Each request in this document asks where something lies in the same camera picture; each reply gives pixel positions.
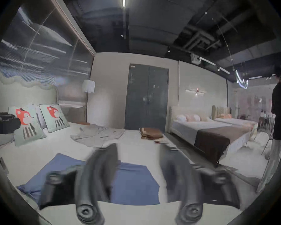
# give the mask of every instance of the folded gray clothing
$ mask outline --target folded gray clothing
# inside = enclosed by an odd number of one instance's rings
[[[84,128],[80,128],[80,133],[78,135],[71,135],[71,138],[88,147],[101,148],[106,141],[119,139],[124,132],[125,129],[123,128],[116,129],[91,124]]]

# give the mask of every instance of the ceiling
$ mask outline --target ceiling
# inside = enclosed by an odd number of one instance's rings
[[[188,63],[195,53],[217,65],[202,61],[200,67],[230,81],[236,81],[230,55],[244,78],[269,76],[275,65],[281,65],[275,35],[246,0],[125,0],[125,8],[122,0],[64,2],[96,52],[139,53]],[[219,66],[230,75],[218,71]]]

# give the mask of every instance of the mint green pillow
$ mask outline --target mint green pillow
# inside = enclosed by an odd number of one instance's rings
[[[40,104],[39,107],[41,108],[49,133],[70,126],[60,106]]]
[[[21,122],[20,128],[13,132],[16,146],[46,137],[37,119],[35,109],[28,107],[9,107],[8,111],[9,114],[13,114],[16,118],[19,118]]]

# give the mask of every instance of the door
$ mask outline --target door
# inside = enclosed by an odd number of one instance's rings
[[[168,69],[140,64],[129,68],[125,129],[158,128],[165,132]]]

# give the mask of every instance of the black robotic claw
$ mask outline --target black robotic claw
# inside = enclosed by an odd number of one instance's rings
[[[117,146],[96,150],[84,166],[50,172],[41,190],[39,208],[75,204],[84,224],[102,225],[104,217],[98,201],[110,202],[111,184],[117,169]],[[203,203],[240,207],[230,175],[189,160],[176,148],[160,145],[160,166],[167,183],[168,202],[181,201],[177,225],[196,223],[203,214]]]

